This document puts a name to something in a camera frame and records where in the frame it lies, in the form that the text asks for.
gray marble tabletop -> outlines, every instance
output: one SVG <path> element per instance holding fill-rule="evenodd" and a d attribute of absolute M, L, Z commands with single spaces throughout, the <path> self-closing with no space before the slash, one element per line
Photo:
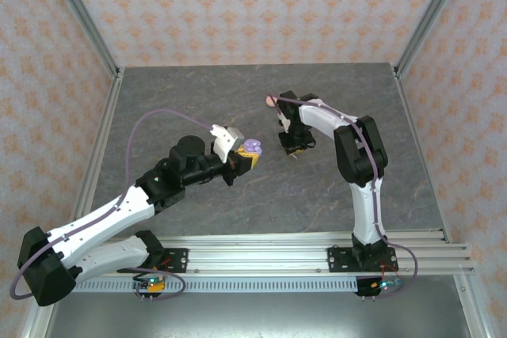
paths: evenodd
<path fill-rule="evenodd" d="M 389 157 L 382 185 L 386 230 L 439 228 L 435 196 L 425 177 L 391 67 L 386 63 L 128 68 L 105 150 L 93 208 L 117 196 L 124 183 L 124 153 L 130 131 L 145 112 L 175 108 L 209 124 L 237 127 L 262 141 L 254 170 L 234 186 L 216 178 L 187 187 L 185 199 L 150 220 L 124 230 L 158 236 L 344 231 L 353 228 L 349 186 L 338 172 L 333 142 L 313 135 L 317 146 L 285 155 L 276 111 L 266 94 L 314 93 L 327 104 L 377 122 Z M 132 179 L 140 177 L 185 135 L 207 143 L 213 137 L 176 116 L 156 115 L 135 137 Z"/>

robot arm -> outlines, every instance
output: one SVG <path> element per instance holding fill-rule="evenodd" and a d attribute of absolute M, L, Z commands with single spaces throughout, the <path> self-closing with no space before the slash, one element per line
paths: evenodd
<path fill-rule="evenodd" d="M 284 127 L 284 132 L 279 133 L 279 138 L 286 154 L 299 153 L 315 146 L 315 140 L 310 132 L 312 127 L 334 140 L 338 168 L 349 183 L 353 196 L 355 215 L 353 255 L 360 269 L 375 268 L 379 257 L 387 252 L 387 246 L 376 230 L 378 226 L 380 233 L 385 234 L 380 216 L 380 186 L 384 168 L 387 166 L 387 154 L 375 121 L 369 116 L 356 118 L 338 112 L 313 94 L 298 98 L 292 91 L 288 91 L 280 95 L 277 106 L 280 110 L 278 114 L 280 125 Z M 375 186 L 372 186 L 374 176 L 371 162 L 352 123 L 360 128 L 375 160 L 378 173 Z M 375 220 L 374 197 L 377 220 Z M 370 255 L 371 249 L 379 255 Z"/>
<path fill-rule="evenodd" d="M 125 195 L 120 206 L 117 197 L 92 213 L 48 231 L 30 230 L 23 239 L 18 267 L 41 247 L 56 242 L 34 261 L 23 276 L 40 306 L 65 297 L 77 283 L 121 268 L 153 268 L 164 257 L 164 248 L 150 231 L 109 245 L 98 245 L 125 228 L 148 219 L 181 201 L 185 186 L 204 184 L 222 177 L 231 186 L 234 179 L 252 169 L 261 156 L 261 144 L 246 140 L 237 129 L 213 125 L 212 152 L 205 154 L 204 141 L 185 136 L 170 150 L 169 157 L 144 173 Z M 71 234 L 72 231 L 85 227 Z"/>

wall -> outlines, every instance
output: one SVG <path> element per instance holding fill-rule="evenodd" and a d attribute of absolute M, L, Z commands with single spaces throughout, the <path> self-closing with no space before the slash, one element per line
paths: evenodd
<path fill-rule="evenodd" d="M 507 0 L 448 0 L 403 79 L 440 203 L 507 332 Z"/>
<path fill-rule="evenodd" d="M 121 66 L 396 63 L 429 0 L 84 0 Z"/>
<path fill-rule="evenodd" d="M 2 337 L 31 303 L 9 298 L 23 234 L 71 216 L 110 81 L 65 0 L 0 0 Z"/>

patterned wallpaper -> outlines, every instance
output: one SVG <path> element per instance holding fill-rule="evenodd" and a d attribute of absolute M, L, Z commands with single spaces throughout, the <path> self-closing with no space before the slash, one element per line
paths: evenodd
<path fill-rule="evenodd" d="M 23 234 L 68 221 L 110 77 L 65 0 L 0 0 L 0 336 Z"/>
<path fill-rule="evenodd" d="M 121 66 L 396 63 L 429 0 L 84 0 Z"/>
<path fill-rule="evenodd" d="M 404 78 L 443 212 L 507 332 L 507 0 L 448 0 Z"/>

pink object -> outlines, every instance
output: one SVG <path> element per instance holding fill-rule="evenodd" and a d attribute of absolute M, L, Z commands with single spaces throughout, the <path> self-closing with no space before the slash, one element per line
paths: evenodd
<path fill-rule="evenodd" d="M 269 106 L 269 107 L 275 107 L 275 104 L 273 103 L 273 99 L 271 99 L 271 97 L 266 97 L 266 104 Z"/>

